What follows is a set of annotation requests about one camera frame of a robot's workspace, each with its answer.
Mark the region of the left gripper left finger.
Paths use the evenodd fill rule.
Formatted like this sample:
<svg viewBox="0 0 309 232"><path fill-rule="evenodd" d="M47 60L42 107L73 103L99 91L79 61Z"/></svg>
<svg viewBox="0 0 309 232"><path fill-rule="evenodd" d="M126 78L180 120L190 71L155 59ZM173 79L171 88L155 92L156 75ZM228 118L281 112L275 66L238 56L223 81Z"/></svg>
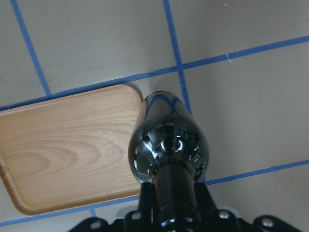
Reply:
<svg viewBox="0 0 309 232"><path fill-rule="evenodd" d="M150 182L142 183L140 186L138 211L142 212L144 216L151 217L153 213L154 203L155 203L154 184Z"/></svg>

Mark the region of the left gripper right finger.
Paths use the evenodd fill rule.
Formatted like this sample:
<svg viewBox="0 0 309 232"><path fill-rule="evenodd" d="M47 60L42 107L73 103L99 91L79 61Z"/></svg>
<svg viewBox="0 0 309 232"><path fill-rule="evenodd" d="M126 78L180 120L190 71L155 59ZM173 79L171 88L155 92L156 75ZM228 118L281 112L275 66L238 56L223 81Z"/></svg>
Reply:
<svg viewBox="0 0 309 232"><path fill-rule="evenodd" d="M212 213L217 209L205 183L196 182L194 184L194 190L197 200L197 209L200 213Z"/></svg>

